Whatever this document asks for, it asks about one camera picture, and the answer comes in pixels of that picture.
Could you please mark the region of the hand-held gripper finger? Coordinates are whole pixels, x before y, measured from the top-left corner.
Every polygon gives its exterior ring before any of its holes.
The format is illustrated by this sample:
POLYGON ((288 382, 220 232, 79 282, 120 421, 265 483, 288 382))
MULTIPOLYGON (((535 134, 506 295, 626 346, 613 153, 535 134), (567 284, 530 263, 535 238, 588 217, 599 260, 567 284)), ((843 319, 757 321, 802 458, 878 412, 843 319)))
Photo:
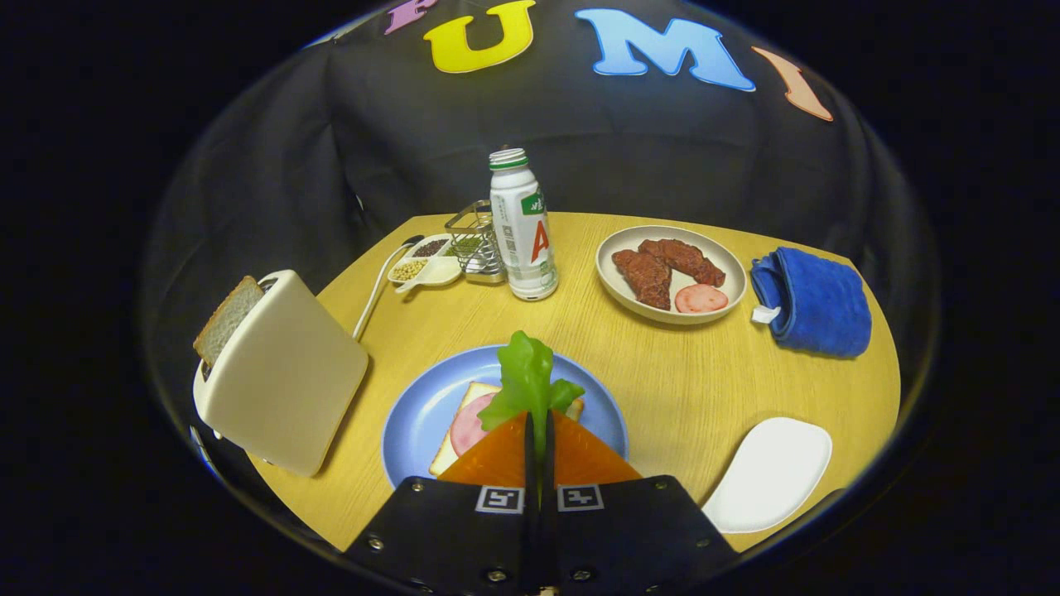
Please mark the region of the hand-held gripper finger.
POLYGON ((622 483, 559 483, 578 425, 547 422, 540 505, 540 569, 561 595, 686 595, 738 561, 671 475, 622 483))
POLYGON ((540 518, 526 411, 481 445, 523 463, 522 487, 409 476, 344 551, 344 564, 405 595, 520 595, 540 518))

